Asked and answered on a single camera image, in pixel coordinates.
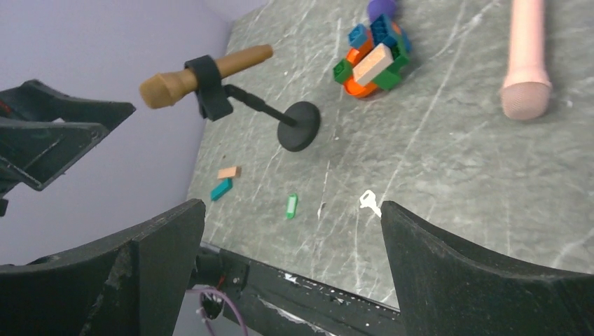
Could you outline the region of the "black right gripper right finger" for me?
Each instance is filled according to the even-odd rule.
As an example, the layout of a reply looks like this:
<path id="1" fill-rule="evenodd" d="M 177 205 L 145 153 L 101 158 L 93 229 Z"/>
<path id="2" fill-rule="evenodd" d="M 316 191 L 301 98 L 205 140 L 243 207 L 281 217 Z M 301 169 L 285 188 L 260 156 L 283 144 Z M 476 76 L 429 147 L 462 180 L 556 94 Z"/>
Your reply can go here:
<path id="1" fill-rule="evenodd" d="M 382 235 L 408 335 L 592 335 L 593 276 L 497 253 L 396 202 Z"/>

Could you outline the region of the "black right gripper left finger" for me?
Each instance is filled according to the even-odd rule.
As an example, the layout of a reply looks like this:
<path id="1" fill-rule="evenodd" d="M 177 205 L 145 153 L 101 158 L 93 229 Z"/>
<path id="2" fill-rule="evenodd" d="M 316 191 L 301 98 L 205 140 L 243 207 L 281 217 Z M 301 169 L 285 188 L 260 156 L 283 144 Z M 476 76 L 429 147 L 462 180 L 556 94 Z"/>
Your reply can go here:
<path id="1" fill-rule="evenodd" d="M 1 267 L 2 335 L 171 335 L 195 267 L 205 204 Z"/>

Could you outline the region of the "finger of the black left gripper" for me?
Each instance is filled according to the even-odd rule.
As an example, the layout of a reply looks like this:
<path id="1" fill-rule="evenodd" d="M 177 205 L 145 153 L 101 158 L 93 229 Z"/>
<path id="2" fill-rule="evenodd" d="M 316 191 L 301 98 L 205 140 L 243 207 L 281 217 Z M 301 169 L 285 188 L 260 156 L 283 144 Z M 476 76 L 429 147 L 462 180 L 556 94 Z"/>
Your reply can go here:
<path id="1" fill-rule="evenodd" d="M 27 122 L 97 123 L 109 131 L 130 117 L 136 108 L 129 102 L 72 97 L 37 79 L 1 91 L 1 117 Z"/>
<path id="2" fill-rule="evenodd" d="M 19 183 L 43 190 L 108 134 L 97 123 L 2 118 L 1 192 Z"/>

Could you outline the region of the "green plastic key tag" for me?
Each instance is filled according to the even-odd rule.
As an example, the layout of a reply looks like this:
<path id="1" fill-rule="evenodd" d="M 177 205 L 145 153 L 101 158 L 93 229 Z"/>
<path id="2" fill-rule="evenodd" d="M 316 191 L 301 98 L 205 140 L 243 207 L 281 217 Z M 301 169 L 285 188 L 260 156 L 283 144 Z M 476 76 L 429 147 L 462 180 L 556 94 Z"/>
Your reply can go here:
<path id="1" fill-rule="evenodd" d="M 288 196 L 287 204 L 286 204 L 286 218 L 292 219 L 296 215 L 296 209 L 298 205 L 298 195 L 296 193 L 291 193 Z"/>

